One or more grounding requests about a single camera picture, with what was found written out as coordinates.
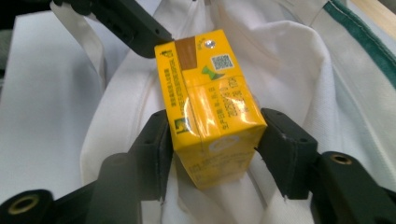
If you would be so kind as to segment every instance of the qr code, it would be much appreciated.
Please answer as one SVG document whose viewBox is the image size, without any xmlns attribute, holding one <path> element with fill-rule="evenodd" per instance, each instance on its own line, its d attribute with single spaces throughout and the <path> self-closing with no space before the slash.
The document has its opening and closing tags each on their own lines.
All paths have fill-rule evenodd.
<svg viewBox="0 0 396 224">
<path fill-rule="evenodd" d="M 216 71 L 225 68 L 233 68 L 233 62 L 231 61 L 230 55 L 228 54 L 213 57 L 212 63 Z"/>
</svg>

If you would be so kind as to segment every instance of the white cloth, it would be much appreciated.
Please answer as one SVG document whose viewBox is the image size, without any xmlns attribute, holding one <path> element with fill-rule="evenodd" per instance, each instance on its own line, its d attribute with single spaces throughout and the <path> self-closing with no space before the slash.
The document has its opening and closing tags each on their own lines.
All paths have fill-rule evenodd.
<svg viewBox="0 0 396 224">
<path fill-rule="evenodd" d="M 162 0 L 155 18 L 176 39 L 223 29 L 261 107 L 290 116 L 318 139 L 319 152 L 348 153 L 381 186 L 396 190 L 396 91 L 322 9 L 326 3 Z M 107 39 L 101 39 L 106 49 Z M 104 158 L 127 151 L 149 116 L 164 109 L 154 60 L 130 51 L 116 67 L 82 147 L 85 183 L 97 177 Z M 144 209 L 144 215 L 155 210 Z M 159 217 L 144 216 L 145 223 L 313 222 L 309 200 L 284 200 L 259 155 L 241 180 L 207 190 L 196 189 L 174 160 L 160 211 Z"/>
</svg>

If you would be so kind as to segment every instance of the brass grommet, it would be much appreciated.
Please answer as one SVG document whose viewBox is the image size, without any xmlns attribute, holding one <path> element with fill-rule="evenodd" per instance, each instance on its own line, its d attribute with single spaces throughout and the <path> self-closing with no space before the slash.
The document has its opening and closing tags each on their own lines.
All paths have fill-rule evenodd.
<svg viewBox="0 0 396 224">
<path fill-rule="evenodd" d="M 332 154 L 331 155 L 332 161 L 335 161 L 337 163 L 343 164 L 343 165 L 350 165 L 352 164 L 352 160 L 344 155 L 341 154 Z"/>
<path fill-rule="evenodd" d="M 15 201 L 9 208 L 8 212 L 11 215 L 19 215 L 34 208 L 39 202 L 39 197 L 36 194 L 26 195 Z"/>
</svg>

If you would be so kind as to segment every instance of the juice box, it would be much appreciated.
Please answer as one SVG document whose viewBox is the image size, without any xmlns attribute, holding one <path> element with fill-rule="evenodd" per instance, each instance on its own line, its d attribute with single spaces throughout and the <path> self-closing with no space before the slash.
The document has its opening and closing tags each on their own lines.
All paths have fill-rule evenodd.
<svg viewBox="0 0 396 224">
<path fill-rule="evenodd" d="M 174 151 L 195 186 L 242 177 L 267 125 L 223 31 L 155 54 Z"/>
</svg>

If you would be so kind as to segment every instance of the white strap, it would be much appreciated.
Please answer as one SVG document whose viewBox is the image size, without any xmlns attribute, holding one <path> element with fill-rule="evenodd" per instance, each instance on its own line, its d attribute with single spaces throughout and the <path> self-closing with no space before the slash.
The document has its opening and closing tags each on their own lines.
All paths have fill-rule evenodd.
<svg viewBox="0 0 396 224">
<path fill-rule="evenodd" d="M 70 5 L 63 3 L 61 7 L 58 7 L 51 2 L 50 8 L 87 53 L 104 91 L 106 88 L 105 51 L 101 40 L 84 17 L 78 15 Z"/>
</svg>

